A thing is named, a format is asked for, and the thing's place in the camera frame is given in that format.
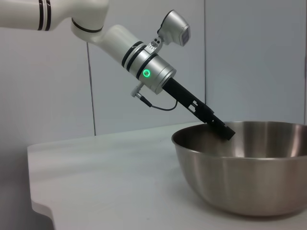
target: green led light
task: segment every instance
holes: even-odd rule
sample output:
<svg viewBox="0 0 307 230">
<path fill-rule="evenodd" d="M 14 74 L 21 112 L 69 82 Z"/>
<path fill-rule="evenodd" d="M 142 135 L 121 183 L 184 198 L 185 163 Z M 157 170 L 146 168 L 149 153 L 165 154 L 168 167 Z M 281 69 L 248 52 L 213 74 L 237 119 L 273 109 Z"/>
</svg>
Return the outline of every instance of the green led light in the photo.
<svg viewBox="0 0 307 230">
<path fill-rule="evenodd" d="M 149 69 L 144 69 L 143 75 L 144 75 L 144 77 L 149 78 L 150 77 L 150 70 Z"/>
</svg>

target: white wall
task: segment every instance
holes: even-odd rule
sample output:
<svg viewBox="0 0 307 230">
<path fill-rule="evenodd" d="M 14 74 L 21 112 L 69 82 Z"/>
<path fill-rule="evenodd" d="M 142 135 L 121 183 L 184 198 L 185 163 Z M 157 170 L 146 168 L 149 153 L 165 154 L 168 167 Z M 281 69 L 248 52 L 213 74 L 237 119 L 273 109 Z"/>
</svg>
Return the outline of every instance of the white wall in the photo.
<svg viewBox="0 0 307 230">
<path fill-rule="evenodd" d="M 173 9 L 190 24 L 191 40 L 185 47 L 165 46 L 159 55 L 177 69 L 175 79 L 204 101 L 204 1 L 112 0 L 104 30 L 122 24 L 147 44 L 157 36 L 162 20 Z M 163 112 L 132 98 L 130 93 L 138 84 L 136 78 L 93 45 L 90 61 L 98 135 L 197 120 L 181 105 L 172 112 Z M 175 104 L 165 92 L 156 96 L 144 87 L 142 93 L 157 106 L 170 108 Z"/>
<path fill-rule="evenodd" d="M 94 134 L 86 43 L 0 28 L 0 229 L 49 230 L 31 208 L 26 148 Z"/>
<path fill-rule="evenodd" d="M 223 120 L 304 122 L 306 0 L 206 0 L 206 100 Z"/>
<path fill-rule="evenodd" d="M 306 67 L 305 67 L 305 125 L 307 125 L 307 79 L 306 79 L 307 68 Z"/>
</svg>

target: black stripe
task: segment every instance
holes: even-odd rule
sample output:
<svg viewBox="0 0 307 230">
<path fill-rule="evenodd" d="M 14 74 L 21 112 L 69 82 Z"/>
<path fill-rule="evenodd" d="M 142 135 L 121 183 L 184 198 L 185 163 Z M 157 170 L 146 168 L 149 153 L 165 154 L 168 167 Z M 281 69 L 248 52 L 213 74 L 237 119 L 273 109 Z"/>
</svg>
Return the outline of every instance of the black stripe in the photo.
<svg viewBox="0 0 307 230">
<path fill-rule="evenodd" d="M 147 60 L 144 61 L 144 63 L 141 65 L 141 67 L 140 67 L 138 73 L 136 74 L 136 78 L 137 78 L 137 79 L 140 78 L 140 75 L 141 75 L 143 69 L 145 68 L 145 66 L 147 66 L 147 64 L 148 64 L 154 57 L 156 57 L 156 56 L 158 56 L 157 53 L 150 54 L 149 58 L 147 58 Z"/>
<path fill-rule="evenodd" d="M 71 19 L 71 21 L 72 21 L 72 23 L 73 23 L 77 28 L 79 28 L 80 30 L 83 30 L 83 31 L 85 31 L 85 32 L 88 32 L 88 33 L 98 33 L 98 32 L 100 32 L 100 31 L 102 30 L 102 28 L 103 28 L 103 27 L 101 27 L 99 30 L 89 30 L 89 29 L 83 28 L 82 26 L 78 25 L 78 24 L 74 21 L 73 18 Z"/>
<path fill-rule="evenodd" d="M 38 0 L 39 4 L 39 26 L 37 30 L 42 30 L 43 29 L 43 24 L 44 24 L 44 6 L 43 6 L 43 1 Z"/>
<path fill-rule="evenodd" d="M 46 0 L 47 3 L 47 25 L 45 31 L 48 31 L 50 29 L 51 25 L 51 5 L 50 0 Z"/>
<path fill-rule="evenodd" d="M 164 19 L 163 19 L 163 21 L 162 21 L 162 23 L 161 23 L 161 26 L 160 26 L 160 29 L 158 29 L 158 31 L 157 31 L 157 34 L 159 34 L 159 32 L 160 32 L 160 30 L 161 30 L 161 28 L 162 28 L 162 26 L 163 26 L 163 23 L 165 22 L 165 19 L 168 17 L 168 15 L 171 13 L 171 12 L 173 12 L 174 10 L 171 10 L 170 12 L 168 12 L 168 14 L 164 17 Z"/>
<path fill-rule="evenodd" d="M 125 63 L 127 61 L 127 58 L 129 57 L 129 55 L 132 53 L 132 51 L 140 44 L 142 44 L 143 42 L 139 41 L 137 43 L 135 43 L 133 46 L 131 46 L 131 48 L 126 52 L 122 62 L 121 62 L 121 66 L 125 67 Z"/>
<path fill-rule="evenodd" d="M 133 56 L 130 58 L 128 64 L 127 64 L 127 70 L 129 72 L 131 65 L 133 64 L 135 58 L 140 54 L 140 52 L 142 52 L 145 48 L 147 47 L 147 45 L 143 45 L 141 48 L 138 49 L 138 51 L 136 51 Z"/>
</svg>

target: cable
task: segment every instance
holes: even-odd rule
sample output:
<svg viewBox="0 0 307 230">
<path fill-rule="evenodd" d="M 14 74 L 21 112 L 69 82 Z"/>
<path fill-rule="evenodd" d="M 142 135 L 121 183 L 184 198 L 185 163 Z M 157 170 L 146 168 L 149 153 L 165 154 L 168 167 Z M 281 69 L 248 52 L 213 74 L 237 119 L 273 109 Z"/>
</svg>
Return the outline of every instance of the cable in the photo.
<svg viewBox="0 0 307 230">
<path fill-rule="evenodd" d="M 160 108 L 160 107 L 157 107 L 157 106 L 154 106 L 154 105 L 152 105 L 152 108 L 160 109 L 160 110 L 163 110 L 163 111 L 172 111 L 172 110 L 176 109 L 177 104 L 178 104 L 178 101 L 176 100 L 175 106 L 171 109 L 164 109 L 164 108 Z"/>
<path fill-rule="evenodd" d="M 144 102 L 148 107 L 152 107 L 154 109 L 159 109 L 159 110 L 163 110 L 163 111 L 172 111 L 174 109 L 176 109 L 177 105 L 178 105 L 178 100 L 176 100 L 176 103 L 175 103 L 175 106 L 171 109 L 164 109 L 164 108 L 160 108 L 160 107 L 157 107 L 157 106 L 154 106 L 153 104 L 151 104 L 144 96 L 142 96 L 140 93 L 137 93 L 137 97 L 142 101 Z"/>
</svg>

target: white table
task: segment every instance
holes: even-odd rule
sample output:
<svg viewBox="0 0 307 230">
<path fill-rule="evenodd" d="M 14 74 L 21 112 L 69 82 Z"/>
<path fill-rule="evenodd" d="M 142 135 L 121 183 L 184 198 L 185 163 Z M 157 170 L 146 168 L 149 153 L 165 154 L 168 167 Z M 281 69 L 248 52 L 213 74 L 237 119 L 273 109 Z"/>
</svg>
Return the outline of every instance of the white table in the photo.
<svg viewBox="0 0 307 230">
<path fill-rule="evenodd" d="M 244 218 L 194 195 L 171 136 L 195 124 L 30 146 L 33 210 L 50 217 L 55 230 L 307 229 L 307 211 Z"/>
</svg>

